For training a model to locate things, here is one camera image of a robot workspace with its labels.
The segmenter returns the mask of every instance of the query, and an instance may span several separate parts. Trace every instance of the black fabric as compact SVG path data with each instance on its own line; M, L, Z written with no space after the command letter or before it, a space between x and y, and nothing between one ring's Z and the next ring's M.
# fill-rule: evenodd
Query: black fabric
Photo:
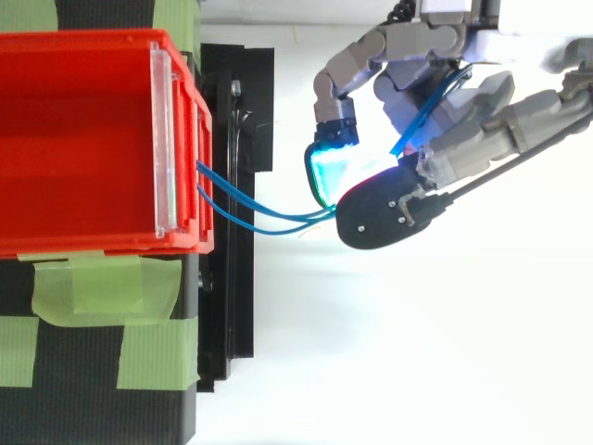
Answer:
M182 260L171 319L197 316L197 255ZM0 316L31 315L34 269L0 261ZM196 385L117 389L123 327L59 328L40 320L32 388L0 388L1 445L184 445L196 433Z
M0 316L32 316L35 269L32 264L0 260Z
M55 0L59 30L152 28L155 0Z

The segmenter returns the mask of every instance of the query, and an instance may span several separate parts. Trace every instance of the joint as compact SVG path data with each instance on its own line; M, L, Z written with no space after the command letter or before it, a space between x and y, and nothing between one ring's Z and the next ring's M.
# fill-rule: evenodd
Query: joint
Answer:
M315 118L317 122L356 119L354 101L346 99L325 99L315 103Z
M355 146L360 142L356 125L356 118L318 123L315 141L336 142L343 146Z

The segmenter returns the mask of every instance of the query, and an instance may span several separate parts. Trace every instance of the robotic hand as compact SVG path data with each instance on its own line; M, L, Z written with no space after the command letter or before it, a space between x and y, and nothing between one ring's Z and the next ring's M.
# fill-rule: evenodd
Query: robotic hand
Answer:
M488 62L487 43L498 32L501 1L401 0L388 21L332 58L315 79L317 133L305 160L318 202L315 155L359 143L354 103L348 95L370 79L384 111L413 148L398 166L352 188L336 207L338 233L353 248L388 246L424 230L466 193L500 176L593 120L593 40L574 39L549 63L566 74L563 90L548 90L509 105L509 72L477 89L459 89L469 70L463 60ZM512 155L503 167L452 193L441 191L484 173L492 161Z

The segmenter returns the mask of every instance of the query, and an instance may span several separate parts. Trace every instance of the blue cable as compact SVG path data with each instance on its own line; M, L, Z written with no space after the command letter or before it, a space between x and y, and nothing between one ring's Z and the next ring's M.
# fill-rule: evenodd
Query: blue cable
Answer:
M215 210L217 211L220 215L222 215L224 218L226 218L227 220L231 221L232 223L235 223L237 225L240 225L241 227L246 228L247 230L250 230L252 232L255 232L257 234L262 234L262 235L270 235L270 236L282 236L282 235L291 235L291 234L297 234L298 232L302 232L303 230L309 229L310 227L313 227L314 225L316 225L318 222L309 222L307 224L303 224L299 227L296 227L294 229L289 229L289 230L283 230L283 231L278 231L278 232L272 232L272 231L268 231L268 230L262 230L262 229L258 229L257 227L255 227L254 225L249 224L248 222L244 222L242 220L240 220L239 218L236 218L235 216L233 216L232 214L224 211L221 207L219 207L209 196L208 194L204 191L204 189L202 187L198 187L197 188L198 193L200 194L200 196L202 198L204 198L207 203Z
M472 72L472 68L473 65L468 65L464 69L458 69L449 74L449 76L440 84L436 91L429 97L404 134L401 135L397 141L396 146L394 146L391 150L392 155L397 157L401 156L410 139L418 132L418 130L422 128L430 115L433 114L436 106L449 92L449 88L452 85L454 85L453 90L461 87L467 80L468 74Z
M197 169L201 174L206 176L210 181L212 181L212 183L220 187L225 193L227 193L237 202L258 213L272 216L274 218L284 219L294 223L317 223L321 221L327 221L335 216L335 206L305 215L285 215L283 213L279 213L259 204L257 201L229 184L224 178L219 176L216 172L208 168L202 162L198 162Z

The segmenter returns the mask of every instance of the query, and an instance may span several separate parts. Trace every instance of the screw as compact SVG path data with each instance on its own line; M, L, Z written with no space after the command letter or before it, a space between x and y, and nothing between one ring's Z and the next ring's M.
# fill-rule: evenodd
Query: screw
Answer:
M241 91L241 81L231 82L231 95L233 97L240 97L243 92Z

